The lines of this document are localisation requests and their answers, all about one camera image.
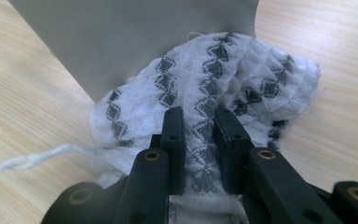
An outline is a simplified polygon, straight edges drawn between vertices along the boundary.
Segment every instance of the light wood surface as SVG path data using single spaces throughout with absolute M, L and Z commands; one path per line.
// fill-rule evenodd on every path
M 261 1 L 256 35 L 320 64 L 310 108 L 282 138 L 282 153 L 310 183 L 358 181 L 358 1 Z M 91 145 L 93 102 L 21 16 L 0 1 L 0 162 L 67 142 Z M 34 169 L 0 171 L 0 223 L 38 223 L 57 196 L 93 181 L 73 153 Z

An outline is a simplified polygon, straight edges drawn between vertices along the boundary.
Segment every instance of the cloth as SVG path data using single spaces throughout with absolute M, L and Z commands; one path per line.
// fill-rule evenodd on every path
M 224 192 L 213 141 L 218 105 L 231 110 L 256 147 L 275 147 L 288 120 L 315 93 L 319 66 L 241 34 L 200 35 L 152 61 L 108 92 L 89 115 L 97 148 L 66 145 L 2 164 L 28 168 L 68 148 L 87 153 L 108 187 L 128 175 L 136 154 L 161 133 L 164 112 L 181 106 L 186 135 L 186 189 L 170 197 L 170 223 L 247 223 L 236 195 Z M 16 163 L 28 161 L 21 166 Z

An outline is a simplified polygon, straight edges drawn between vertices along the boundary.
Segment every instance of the wooden table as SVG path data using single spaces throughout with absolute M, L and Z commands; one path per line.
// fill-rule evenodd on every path
M 358 1 L 262 1 L 256 35 L 320 64 L 319 88 L 282 138 L 282 153 L 310 183 L 358 181 Z M 91 145 L 93 102 L 20 15 L 0 1 L 0 162 L 67 142 Z M 77 154 L 34 169 L 0 170 L 0 223 L 38 223 L 56 197 L 93 181 Z

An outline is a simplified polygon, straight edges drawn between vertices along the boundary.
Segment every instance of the wood grain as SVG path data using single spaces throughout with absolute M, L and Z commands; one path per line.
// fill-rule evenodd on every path
M 282 152 L 310 183 L 358 180 L 358 1 L 261 1 L 256 35 L 316 61 L 319 88 L 284 134 Z M 92 144 L 93 102 L 12 6 L 0 1 L 0 162 L 67 142 Z M 73 153 L 0 171 L 0 223 L 38 223 L 56 197 L 93 181 Z

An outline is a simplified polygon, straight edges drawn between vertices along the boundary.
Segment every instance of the white cloth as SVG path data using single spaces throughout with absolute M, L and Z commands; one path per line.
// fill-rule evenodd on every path
M 161 133 L 164 112 L 181 106 L 186 190 L 170 197 L 170 223 L 247 223 L 236 196 L 221 186 L 214 111 L 218 105 L 233 111 L 256 147 L 277 147 L 286 121 L 308 106 L 318 78 L 316 63 L 247 35 L 200 35 L 108 92 L 89 115 L 98 149 L 76 149 L 99 166 L 99 183 L 107 187 L 128 175 L 135 155 Z

